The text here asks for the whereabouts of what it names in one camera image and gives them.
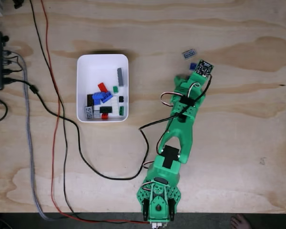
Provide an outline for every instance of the floor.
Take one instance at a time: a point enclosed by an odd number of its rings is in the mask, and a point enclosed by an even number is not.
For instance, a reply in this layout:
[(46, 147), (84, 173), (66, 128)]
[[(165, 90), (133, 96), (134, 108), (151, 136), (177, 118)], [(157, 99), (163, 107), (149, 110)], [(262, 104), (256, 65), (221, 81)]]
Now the floor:
[[(87, 219), (132, 219), (142, 220), (141, 213), (81, 213)], [(56, 213), (48, 214), (50, 217), (59, 217)], [(175, 221), (168, 224), (167, 229), (230, 229), (228, 213), (178, 213)], [(251, 222), (253, 229), (286, 229), (286, 214), (245, 214)], [(63, 219), (46, 222), (35, 213), (8, 213), (0, 214), (13, 229), (150, 229), (150, 225), (140, 224), (90, 224), (77, 222), (73, 219)], [(0, 229), (7, 229), (0, 224)]]

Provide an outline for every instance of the circuit board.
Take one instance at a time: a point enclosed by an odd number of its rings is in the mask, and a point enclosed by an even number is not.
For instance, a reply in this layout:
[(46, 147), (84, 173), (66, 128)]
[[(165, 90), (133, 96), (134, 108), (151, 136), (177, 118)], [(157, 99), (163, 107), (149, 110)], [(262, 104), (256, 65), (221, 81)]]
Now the circuit board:
[(203, 76), (203, 77), (208, 77), (213, 69), (213, 65), (211, 65), (210, 63), (204, 61), (204, 60), (200, 60), (200, 62), (198, 63), (196, 69), (195, 69), (195, 73)]

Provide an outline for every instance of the gray braided cable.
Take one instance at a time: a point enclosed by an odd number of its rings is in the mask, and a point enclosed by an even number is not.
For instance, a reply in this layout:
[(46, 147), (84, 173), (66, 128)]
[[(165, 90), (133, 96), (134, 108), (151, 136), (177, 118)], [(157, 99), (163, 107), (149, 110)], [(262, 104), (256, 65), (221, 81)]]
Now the gray braided cable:
[[(28, 80), (28, 72), (27, 72), (27, 66), (25, 64), (24, 58), (19, 55), (16, 52), (12, 52), (13, 54), (19, 56), (21, 61), (23, 62), (22, 66), (22, 77), (24, 81)], [(34, 165), (34, 155), (33, 155), (33, 143), (32, 143), (32, 136), (31, 136), (31, 125), (30, 125), (30, 102), (29, 102), (29, 93), (28, 93), (28, 86), (26, 84), (23, 84), (23, 93), (24, 93), (24, 99), (25, 99), (25, 108), (26, 108), (26, 131), (27, 131), (27, 140), (29, 145), (29, 152), (30, 152), (30, 180), (31, 180), (31, 189), (32, 189), (32, 195), (33, 200), (35, 203), (35, 206), (38, 210), (39, 215), (46, 221), (55, 221), (56, 219), (52, 219), (47, 217), (41, 208), (40, 202), (38, 201), (36, 190), (35, 190), (35, 165)]]

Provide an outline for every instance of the cable plug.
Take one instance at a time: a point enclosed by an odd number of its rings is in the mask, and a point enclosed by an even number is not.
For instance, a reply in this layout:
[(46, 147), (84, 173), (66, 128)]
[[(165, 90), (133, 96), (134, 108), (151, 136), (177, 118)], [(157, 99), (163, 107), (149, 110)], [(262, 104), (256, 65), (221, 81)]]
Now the cable plug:
[(5, 60), (5, 59), (2, 60), (2, 65), (9, 65), (11, 63), (12, 63), (12, 61), (10, 61), (10, 60)]
[(3, 75), (9, 75), (9, 74), (11, 74), (13, 71), (11, 70), (11, 69), (2, 69), (2, 74)]
[(9, 56), (9, 55), (11, 55), (11, 51), (9, 51), (9, 50), (3, 50), (2, 51), (2, 56)]
[(14, 83), (14, 82), (16, 82), (16, 81), (14, 79), (12, 79), (12, 78), (9, 78), (9, 77), (6, 77), (6, 78), (2, 79), (2, 83), (3, 84), (10, 84), (10, 83)]

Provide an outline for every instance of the red lego brick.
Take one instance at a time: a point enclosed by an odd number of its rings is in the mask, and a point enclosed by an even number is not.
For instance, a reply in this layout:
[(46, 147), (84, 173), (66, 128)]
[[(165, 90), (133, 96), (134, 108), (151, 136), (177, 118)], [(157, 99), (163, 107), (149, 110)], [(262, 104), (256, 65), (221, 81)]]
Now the red lego brick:
[(101, 92), (108, 92), (107, 88), (105, 87), (104, 83), (98, 84), (99, 89)]
[(108, 113), (102, 113), (102, 119), (108, 119)]

